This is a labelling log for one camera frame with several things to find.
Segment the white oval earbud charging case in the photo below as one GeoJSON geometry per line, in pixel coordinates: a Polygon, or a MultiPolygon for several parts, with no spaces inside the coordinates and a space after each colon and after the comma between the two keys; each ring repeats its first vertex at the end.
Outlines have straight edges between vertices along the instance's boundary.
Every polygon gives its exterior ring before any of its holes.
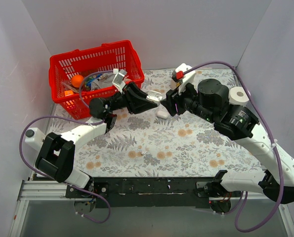
{"type": "Polygon", "coordinates": [[[165,111],[157,111],[156,116],[161,119],[167,119],[169,117],[169,114],[165,111]]]}

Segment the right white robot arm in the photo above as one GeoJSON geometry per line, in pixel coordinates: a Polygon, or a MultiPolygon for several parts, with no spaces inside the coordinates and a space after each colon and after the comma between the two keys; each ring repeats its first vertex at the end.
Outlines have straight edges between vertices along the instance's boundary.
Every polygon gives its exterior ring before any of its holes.
{"type": "Polygon", "coordinates": [[[277,201],[280,175],[275,152],[278,151],[284,178],[281,204],[294,202],[294,159],[279,145],[271,142],[258,118],[245,106],[229,103],[229,88],[216,79],[205,79],[195,89],[187,83],[184,92],[169,90],[161,104],[171,116],[188,111],[213,124],[215,131],[248,150],[262,165],[261,172],[251,175],[219,171],[202,187],[211,197],[234,191],[265,194],[277,201]]]}

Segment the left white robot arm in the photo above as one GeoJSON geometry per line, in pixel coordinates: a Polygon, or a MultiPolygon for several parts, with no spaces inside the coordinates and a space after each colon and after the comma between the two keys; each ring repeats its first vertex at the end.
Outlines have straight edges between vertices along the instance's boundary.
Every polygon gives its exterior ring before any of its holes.
{"type": "Polygon", "coordinates": [[[162,98],[161,93],[145,93],[130,82],[111,97],[91,99],[91,118],[84,125],[61,134],[52,132],[46,135],[35,162],[36,168],[58,183],[76,186],[82,197],[91,196],[94,186],[89,182],[90,176],[74,167],[75,151],[114,127],[117,120],[113,113],[115,110],[127,108],[130,114],[139,114],[158,107],[162,98]]]}

